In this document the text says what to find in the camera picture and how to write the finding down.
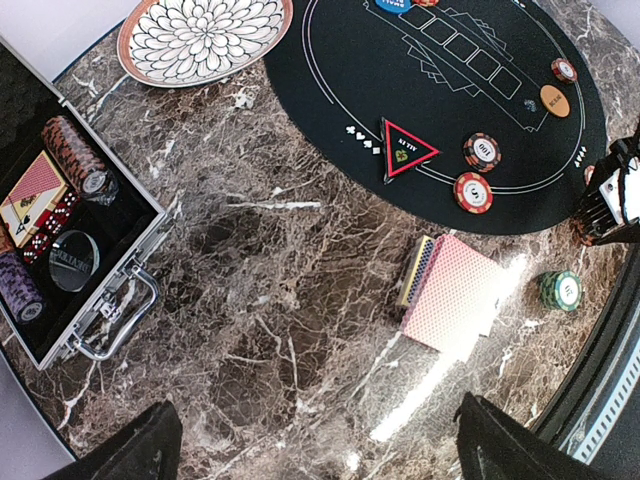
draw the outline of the red poker chip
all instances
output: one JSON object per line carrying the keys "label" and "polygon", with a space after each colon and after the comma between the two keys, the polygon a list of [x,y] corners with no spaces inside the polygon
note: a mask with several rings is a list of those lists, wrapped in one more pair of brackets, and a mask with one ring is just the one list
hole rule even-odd
{"label": "red poker chip", "polygon": [[551,63],[553,74],[563,83],[575,83],[578,81],[578,71],[569,60],[558,58]]}
{"label": "red poker chip", "polygon": [[486,213],[493,205],[493,192],[489,183],[477,173],[464,173],[453,186],[458,204],[475,215]]}

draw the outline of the decorative plate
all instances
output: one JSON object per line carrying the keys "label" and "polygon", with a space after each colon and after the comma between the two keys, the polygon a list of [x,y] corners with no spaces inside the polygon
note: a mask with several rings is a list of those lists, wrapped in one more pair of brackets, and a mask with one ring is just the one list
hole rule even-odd
{"label": "decorative plate", "polygon": [[147,85],[201,85],[259,60],[292,18],[292,0],[143,0],[120,30],[118,58]]}

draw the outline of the marble table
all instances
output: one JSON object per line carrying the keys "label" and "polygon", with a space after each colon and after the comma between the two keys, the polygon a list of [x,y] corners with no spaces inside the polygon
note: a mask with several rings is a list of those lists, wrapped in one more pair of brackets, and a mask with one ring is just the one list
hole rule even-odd
{"label": "marble table", "polygon": [[[610,138],[640,111],[638,52],[582,0],[540,0],[575,40]],[[290,122],[258,64],[225,83],[167,91],[125,75],[117,31],[58,82],[175,220],[149,268],[158,308],[103,365],[37,372],[0,326],[35,399],[83,455],[151,403],[184,425],[183,479],[456,478],[453,414],[465,391],[531,426],[603,308],[621,245],[581,249],[567,222],[520,237],[457,232],[512,273],[512,295],[467,364],[398,334],[405,260],[449,233],[385,203]],[[543,309],[532,279],[572,269],[586,300]]]}

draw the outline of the stack of poker chips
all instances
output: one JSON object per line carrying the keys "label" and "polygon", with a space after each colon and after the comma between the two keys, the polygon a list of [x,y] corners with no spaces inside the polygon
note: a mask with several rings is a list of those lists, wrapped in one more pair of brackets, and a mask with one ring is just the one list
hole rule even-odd
{"label": "stack of poker chips", "polygon": [[64,116],[50,119],[42,131],[42,139],[82,198],[107,206],[113,202],[118,193],[115,176],[69,119]]}
{"label": "stack of poker chips", "polygon": [[500,146],[485,133],[476,133],[464,144],[467,163],[480,173],[487,173],[502,161]]}
{"label": "stack of poker chips", "polygon": [[540,277],[540,301],[549,309],[573,312],[583,293],[582,281],[573,272],[548,272]]}
{"label": "stack of poker chips", "polygon": [[44,297],[20,260],[9,232],[2,224],[0,224],[0,295],[17,323],[30,323],[44,311]]}

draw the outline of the black poker mat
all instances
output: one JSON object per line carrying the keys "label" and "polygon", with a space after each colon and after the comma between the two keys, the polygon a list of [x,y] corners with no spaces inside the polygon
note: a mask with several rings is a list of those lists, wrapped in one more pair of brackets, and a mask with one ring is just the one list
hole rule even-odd
{"label": "black poker mat", "polygon": [[[583,170],[606,151],[602,104],[584,60],[530,0],[441,0],[392,15],[373,0],[294,0],[294,20],[265,58],[285,110],[336,166],[387,201],[452,228],[508,235],[569,217]],[[565,85],[551,63],[567,58],[579,80]],[[540,101],[559,88],[572,112]],[[442,153],[384,183],[380,119]],[[472,171],[470,135],[495,138],[502,163],[485,178],[494,192],[483,215],[461,209],[453,184]]]}

